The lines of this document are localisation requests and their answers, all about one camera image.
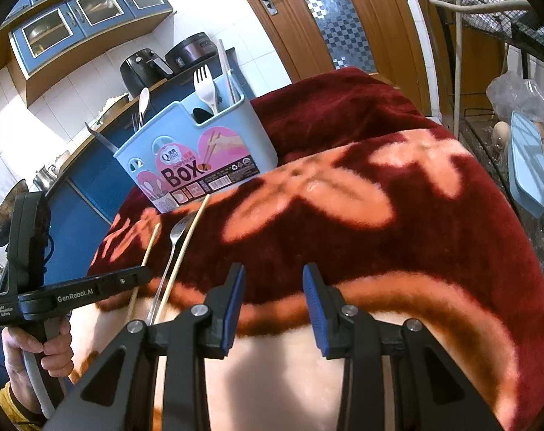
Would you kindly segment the person's left hand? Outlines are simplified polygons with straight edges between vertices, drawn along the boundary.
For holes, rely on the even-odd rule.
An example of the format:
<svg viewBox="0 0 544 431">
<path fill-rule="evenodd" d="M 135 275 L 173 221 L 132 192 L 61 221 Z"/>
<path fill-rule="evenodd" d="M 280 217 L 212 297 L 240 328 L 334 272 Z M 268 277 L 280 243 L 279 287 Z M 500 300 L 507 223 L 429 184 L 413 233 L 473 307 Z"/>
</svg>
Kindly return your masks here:
<svg viewBox="0 0 544 431">
<path fill-rule="evenodd" d="M 41 406 L 24 366 L 23 353 L 43 354 L 41 367 L 51 377 L 69 376 L 73 370 L 73 351 L 68 319 L 61 319 L 59 334 L 45 343 L 41 343 L 20 327 L 5 327 L 1 339 L 5 368 L 13 395 L 28 412 L 41 413 Z"/>
</svg>

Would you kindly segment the yellow sleeved left forearm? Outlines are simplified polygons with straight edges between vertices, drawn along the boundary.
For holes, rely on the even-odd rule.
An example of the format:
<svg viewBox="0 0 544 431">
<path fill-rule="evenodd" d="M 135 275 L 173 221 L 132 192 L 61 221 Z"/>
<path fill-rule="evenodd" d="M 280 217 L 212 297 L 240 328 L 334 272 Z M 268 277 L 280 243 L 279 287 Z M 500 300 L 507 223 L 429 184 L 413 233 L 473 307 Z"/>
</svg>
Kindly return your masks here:
<svg viewBox="0 0 544 431">
<path fill-rule="evenodd" d="M 42 413 L 29 411 L 17 400 L 10 383 L 0 389 L 0 408 L 20 431 L 40 431 L 47 421 Z"/>
</svg>

